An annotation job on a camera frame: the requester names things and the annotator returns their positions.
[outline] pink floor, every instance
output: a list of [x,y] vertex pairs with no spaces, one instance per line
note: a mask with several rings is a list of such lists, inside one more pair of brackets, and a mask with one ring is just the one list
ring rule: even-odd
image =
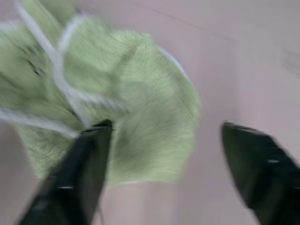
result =
[[[149,32],[182,63],[204,106],[196,151],[182,180],[108,188],[105,224],[256,225],[231,184],[218,128],[230,120],[260,129],[300,159],[300,2],[82,0],[80,5],[116,28]],[[0,0],[0,19],[8,18],[16,18],[12,1]],[[10,225],[38,181],[7,125],[0,143],[0,224]],[[94,224],[100,224],[98,218]]]

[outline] white trim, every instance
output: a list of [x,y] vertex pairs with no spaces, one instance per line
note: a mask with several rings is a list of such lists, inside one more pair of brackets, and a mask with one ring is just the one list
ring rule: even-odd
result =
[[79,135],[78,131],[75,131],[57,120],[50,120],[43,117],[26,115],[21,112],[16,112],[9,109],[0,109],[0,119],[10,121],[14,123],[20,123],[39,128],[49,129],[68,135],[69,137],[76,138]]
[[84,93],[82,91],[79,90],[70,90],[73,96],[78,97],[79,99],[81,99],[84,102],[87,103],[95,103],[95,104],[103,104],[106,107],[111,107],[113,109],[121,109],[124,111],[128,111],[128,109],[126,108],[126,106],[119,102],[119,101],[115,101],[115,100],[110,100],[109,98],[106,97],[102,97],[101,95],[97,95],[97,94],[87,94]]
[[35,20],[30,16],[30,14],[22,7],[21,4],[16,3],[16,8],[19,12],[20,17],[24,21],[24,23],[27,25],[28,29],[31,31],[33,36],[37,39],[39,44],[42,46],[42,48],[45,50],[47,55],[54,59],[55,57],[55,49],[50,43],[50,41],[47,39],[47,37],[44,35],[43,31],[40,29],[39,25],[35,22]]
[[80,119],[80,121],[83,123],[85,128],[90,127],[90,121],[87,113],[85,110],[81,107],[80,102],[76,97],[74,97],[69,88],[68,84],[64,79],[63,76],[63,56],[59,53],[57,53],[57,56],[53,60],[54,65],[54,82],[56,86],[59,88],[59,90],[66,96],[68,102],[70,103],[72,109]]
[[58,51],[60,53],[65,52],[74,31],[78,29],[78,27],[83,23],[85,19],[85,15],[77,15],[67,24],[66,29],[61,35],[58,43]]
[[177,68],[185,76],[185,78],[192,83],[191,79],[188,77],[186,71],[183,69],[182,65],[177,61],[177,59],[175,59],[175,57],[172,56],[166,49],[164,49],[158,45],[157,45],[157,47],[164,56],[166,56],[169,60],[171,60],[175,64],[175,66],[177,66]]

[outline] fabric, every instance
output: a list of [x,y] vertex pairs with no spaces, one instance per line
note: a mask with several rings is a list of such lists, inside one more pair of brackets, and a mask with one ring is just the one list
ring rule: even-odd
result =
[[114,123],[107,182],[175,181],[194,148],[200,102],[150,35],[77,14],[72,0],[25,0],[0,31],[0,119],[39,177],[78,133]]

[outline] towel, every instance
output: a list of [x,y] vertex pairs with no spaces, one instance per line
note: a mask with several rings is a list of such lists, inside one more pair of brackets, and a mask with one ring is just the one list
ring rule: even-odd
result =
[[0,26],[0,119],[43,178],[79,132],[114,124],[108,185],[176,181],[194,149],[200,101],[149,34],[115,30],[73,0],[24,0]]

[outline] light green cloth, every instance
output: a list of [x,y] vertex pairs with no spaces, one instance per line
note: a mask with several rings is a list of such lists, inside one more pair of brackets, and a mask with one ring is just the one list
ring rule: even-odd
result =
[[[91,125],[114,122],[108,184],[177,180],[194,148],[200,104],[152,38],[90,16],[72,27],[72,0],[26,0],[22,7],[55,51],[30,20],[0,31],[0,119],[16,125],[37,174],[46,176],[87,127],[83,111]],[[71,36],[60,56],[71,92],[53,69],[65,32]]]

